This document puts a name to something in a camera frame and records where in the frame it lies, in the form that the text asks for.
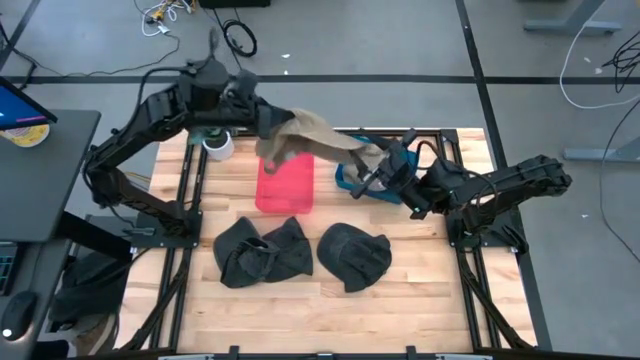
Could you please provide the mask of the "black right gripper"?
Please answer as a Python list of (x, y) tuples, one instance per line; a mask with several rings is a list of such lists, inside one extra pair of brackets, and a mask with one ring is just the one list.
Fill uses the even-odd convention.
[(387, 157), (384, 156), (355, 156), (357, 175), (367, 175), (381, 171), (380, 180), (369, 175), (365, 180), (357, 183), (351, 189), (351, 196), (359, 199), (367, 192), (382, 192), (383, 185), (395, 193), (415, 193), (417, 191), (418, 167), (417, 155), (408, 150), (401, 142), (393, 142), (387, 148)]

